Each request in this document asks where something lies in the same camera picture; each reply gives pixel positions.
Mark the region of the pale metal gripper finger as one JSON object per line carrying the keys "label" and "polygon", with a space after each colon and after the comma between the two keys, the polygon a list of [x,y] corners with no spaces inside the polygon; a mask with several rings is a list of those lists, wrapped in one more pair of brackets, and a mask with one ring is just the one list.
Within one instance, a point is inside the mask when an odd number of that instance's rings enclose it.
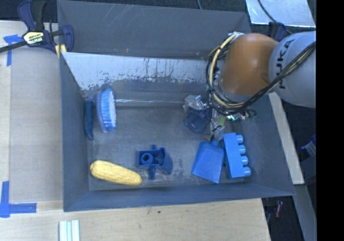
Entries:
{"label": "pale metal gripper finger", "polygon": [[184,101],[186,105],[202,105],[201,95],[188,95]]}
{"label": "pale metal gripper finger", "polygon": [[184,104],[183,105],[183,110],[185,113],[189,113],[189,112],[201,112],[204,109],[204,106],[195,106],[195,105],[187,105]]}

